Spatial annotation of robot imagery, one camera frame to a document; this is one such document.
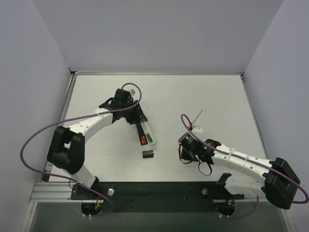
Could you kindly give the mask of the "black remote control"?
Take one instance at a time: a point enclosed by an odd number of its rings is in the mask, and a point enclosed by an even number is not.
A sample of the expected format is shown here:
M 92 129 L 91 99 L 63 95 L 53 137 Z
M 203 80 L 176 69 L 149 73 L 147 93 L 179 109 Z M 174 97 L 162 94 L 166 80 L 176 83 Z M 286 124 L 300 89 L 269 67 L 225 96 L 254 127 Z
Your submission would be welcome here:
M 144 136 L 146 137 L 146 134 L 145 134 L 145 132 L 144 132 L 144 130 L 143 130 L 143 128 L 142 128 L 141 123 L 139 123 L 139 122 L 136 123 L 136 128 L 137 128 L 139 140 L 140 140 L 140 137 L 141 137 L 142 135 L 144 135 Z

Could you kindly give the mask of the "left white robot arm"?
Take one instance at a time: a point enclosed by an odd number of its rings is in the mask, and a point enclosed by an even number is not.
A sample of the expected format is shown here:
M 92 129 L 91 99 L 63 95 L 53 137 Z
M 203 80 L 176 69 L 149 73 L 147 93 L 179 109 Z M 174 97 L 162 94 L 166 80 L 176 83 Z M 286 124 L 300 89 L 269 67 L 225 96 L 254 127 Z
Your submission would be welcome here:
M 94 117 L 87 118 L 69 127 L 59 126 L 47 154 L 47 161 L 62 169 L 78 183 L 83 184 L 82 194 L 89 199 L 99 193 L 98 178 L 84 165 L 85 143 L 106 126 L 124 118 L 130 125 L 140 126 L 148 118 L 143 113 L 133 92 L 117 89 L 114 97 L 107 99 L 94 112 Z

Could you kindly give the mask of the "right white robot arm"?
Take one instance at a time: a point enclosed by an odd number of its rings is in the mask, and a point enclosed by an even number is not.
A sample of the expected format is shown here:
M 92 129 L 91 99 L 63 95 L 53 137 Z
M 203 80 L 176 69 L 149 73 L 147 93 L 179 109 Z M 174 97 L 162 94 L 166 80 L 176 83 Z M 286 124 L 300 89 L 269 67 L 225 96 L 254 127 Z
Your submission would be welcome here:
M 223 166 L 245 175 L 227 179 L 225 189 L 230 194 L 266 198 L 285 210 L 293 204 L 300 180 L 286 160 L 256 158 L 212 139 L 201 142 L 189 133 L 182 135 L 178 143 L 180 159 L 188 163 Z

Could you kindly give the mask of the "white remote control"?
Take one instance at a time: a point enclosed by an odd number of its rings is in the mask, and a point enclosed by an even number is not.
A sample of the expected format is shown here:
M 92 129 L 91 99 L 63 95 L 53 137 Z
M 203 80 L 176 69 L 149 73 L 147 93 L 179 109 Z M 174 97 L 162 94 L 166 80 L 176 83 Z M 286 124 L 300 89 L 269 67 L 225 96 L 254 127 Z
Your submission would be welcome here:
M 156 144 L 155 135 L 152 132 L 149 123 L 148 122 L 141 122 L 141 125 L 142 125 L 144 132 L 145 132 L 148 144 L 155 145 Z

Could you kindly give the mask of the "black battery cover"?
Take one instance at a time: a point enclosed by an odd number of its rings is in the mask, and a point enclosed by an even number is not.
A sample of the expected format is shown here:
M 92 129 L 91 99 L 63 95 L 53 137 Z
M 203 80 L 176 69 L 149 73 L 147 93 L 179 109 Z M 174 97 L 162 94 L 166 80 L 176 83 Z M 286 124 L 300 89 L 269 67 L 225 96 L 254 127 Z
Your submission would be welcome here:
M 142 158 L 143 159 L 149 159 L 154 157 L 154 151 L 153 150 L 145 150 L 142 152 Z

